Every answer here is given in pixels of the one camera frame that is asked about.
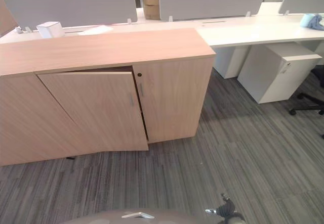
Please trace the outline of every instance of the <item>cabinet door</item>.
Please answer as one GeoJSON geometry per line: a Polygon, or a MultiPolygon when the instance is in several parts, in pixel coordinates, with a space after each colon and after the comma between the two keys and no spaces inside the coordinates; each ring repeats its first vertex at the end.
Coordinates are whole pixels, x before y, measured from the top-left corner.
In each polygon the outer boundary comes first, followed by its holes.
{"type": "Polygon", "coordinates": [[[214,59],[133,66],[149,143],[195,135],[214,59]]]}
{"type": "Polygon", "coordinates": [[[131,72],[39,75],[97,152],[147,150],[131,72]]]}
{"type": "Polygon", "coordinates": [[[0,165],[91,151],[76,124],[34,74],[0,78],[0,165]]]}

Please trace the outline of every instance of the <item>gray carpet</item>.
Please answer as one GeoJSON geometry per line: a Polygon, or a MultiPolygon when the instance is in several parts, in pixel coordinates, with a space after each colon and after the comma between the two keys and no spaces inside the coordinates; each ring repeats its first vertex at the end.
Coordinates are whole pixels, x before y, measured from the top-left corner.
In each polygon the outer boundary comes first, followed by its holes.
{"type": "MultiPolygon", "coordinates": [[[[323,98],[310,74],[298,92],[323,98]]],[[[0,223],[60,223],[117,208],[170,208],[198,223],[226,192],[249,224],[324,223],[324,117],[296,100],[257,105],[212,72],[194,138],[0,168],[0,223]]]]}

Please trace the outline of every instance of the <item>white desk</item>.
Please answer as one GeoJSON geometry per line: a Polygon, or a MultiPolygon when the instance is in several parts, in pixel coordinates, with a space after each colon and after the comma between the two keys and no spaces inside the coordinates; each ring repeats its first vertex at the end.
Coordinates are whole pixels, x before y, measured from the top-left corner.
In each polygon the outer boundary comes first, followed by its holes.
{"type": "MultiPolygon", "coordinates": [[[[137,9],[138,22],[111,25],[111,32],[135,32],[195,28],[211,47],[238,46],[243,44],[289,42],[302,40],[323,40],[324,31],[302,28],[302,15],[283,16],[277,13],[281,3],[263,3],[258,15],[200,19],[189,21],[162,22],[146,20],[143,9],[137,9]]],[[[77,32],[93,26],[65,28],[66,36],[77,36],[77,32]]],[[[38,32],[18,34],[15,30],[0,38],[0,43],[41,39],[38,32]]]]}

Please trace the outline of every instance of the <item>desk partition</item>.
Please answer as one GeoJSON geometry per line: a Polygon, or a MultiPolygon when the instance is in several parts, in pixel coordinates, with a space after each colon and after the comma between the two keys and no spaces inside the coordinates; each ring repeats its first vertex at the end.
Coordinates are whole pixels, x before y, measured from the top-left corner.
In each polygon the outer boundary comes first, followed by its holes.
{"type": "Polygon", "coordinates": [[[283,0],[279,13],[324,13],[324,0],[283,0]]]}
{"type": "Polygon", "coordinates": [[[137,22],[135,0],[5,0],[25,29],[58,21],[63,27],[137,22]]]}
{"type": "Polygon", "coordinates": [[[160,0],[160,18],[173,20],[257,14],[262,0],[160,0]]]}

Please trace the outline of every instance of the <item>cabinet handle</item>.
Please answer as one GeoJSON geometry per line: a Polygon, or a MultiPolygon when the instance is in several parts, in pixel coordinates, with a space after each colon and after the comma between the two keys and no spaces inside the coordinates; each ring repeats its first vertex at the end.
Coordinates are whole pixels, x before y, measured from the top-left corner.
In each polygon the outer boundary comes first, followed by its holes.
{"type": "Polygon", "coordinates": [[[142,86],[141,83],[140,83],[140,91],[141,91],[142,96],[144,96],[144,93],[143,93],[143,86],[142,86]]]}
{"type": "Polygon", "coordinates": [[[134,100],[133,100],[133,96],[131,93],[130,93],[130,100],[131,100],[131,106],[134,106],[134,100]]]}

